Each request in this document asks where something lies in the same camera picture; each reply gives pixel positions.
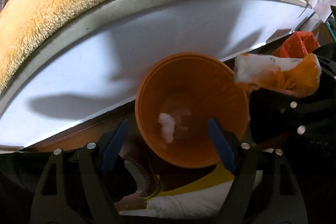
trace crumpled bag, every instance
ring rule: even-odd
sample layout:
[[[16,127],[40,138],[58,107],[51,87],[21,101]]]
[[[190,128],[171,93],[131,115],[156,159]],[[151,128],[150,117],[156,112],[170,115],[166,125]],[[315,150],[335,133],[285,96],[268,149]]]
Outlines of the crumpled bag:
[[[319,87],[321,67],[315,54],[303,59],[239,54],[235,83],[247,92],[264,88],[298,98],[313,95]]]
[[[319,47],[320,44],[312,32],[295,32],[272,55],[282,58],[305,58]]]

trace orange plastic cup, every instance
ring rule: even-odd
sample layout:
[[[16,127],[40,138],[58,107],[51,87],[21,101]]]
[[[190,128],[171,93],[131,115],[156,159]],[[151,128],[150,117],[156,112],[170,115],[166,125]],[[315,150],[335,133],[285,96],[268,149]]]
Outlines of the orange plastic cup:
[[[180,117],[170,144],[161,136],[160,113]],[[136,95],[135,115],[142,137],[159,157],[176,166],[201,168],[219,161],[208,135],[209,118],[241,139],[249,108],[229,67],[206,55],[180,53],[149,70]]]

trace white plastic surface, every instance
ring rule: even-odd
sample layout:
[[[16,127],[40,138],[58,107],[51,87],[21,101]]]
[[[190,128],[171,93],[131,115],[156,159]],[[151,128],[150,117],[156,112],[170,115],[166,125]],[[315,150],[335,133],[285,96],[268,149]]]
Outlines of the white plastic surface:
[[[0,145],[29,146],[132,101],[178,52],[226,60],[293,31],[311,9],[269,0],[190,0],[110,23],[41,70],[0,119]]]

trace white cotton ball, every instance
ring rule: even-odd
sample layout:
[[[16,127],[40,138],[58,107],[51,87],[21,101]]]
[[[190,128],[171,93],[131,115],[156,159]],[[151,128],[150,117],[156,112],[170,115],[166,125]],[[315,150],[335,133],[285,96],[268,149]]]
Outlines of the white cotton ball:
[[[166,144],[171,143],[174,140],[174,118],[169,114],[160,113],[157,121],[161,124],[161,137],[165,140]]]

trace metal rivet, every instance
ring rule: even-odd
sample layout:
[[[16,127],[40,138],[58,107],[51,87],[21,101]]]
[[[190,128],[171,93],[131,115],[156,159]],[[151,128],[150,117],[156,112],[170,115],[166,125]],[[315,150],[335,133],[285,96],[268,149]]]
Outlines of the metal rivet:
[[[56,148],[56,149],[54,150],[54,155],[59,155],[59,154],[61,154],[61,152],[62,152],[62,149],[60,149],[60,148]]]
[[[250,149],[250,145],[248,144],[248,143],[242,143],[241,144],[241,148],[243,148],[243,149]]]
[[[88,143],[87,146],[86,146],[88,149],[93,149],[96,147],[96,144],[95,143]]]
[[[276,149],[275,150],[275,154],[281,156],[283,154],[282,150],[281,149]]]
[[[306,131],[306,127],[305,127],[305,126],[299,126],[299,127],[297,128],[297,133],[298,133],[299,135],[302,135],[305,131]]]
[[[293,101],[289,105],[291,108],[296,108],[297,107],[297,102]]]

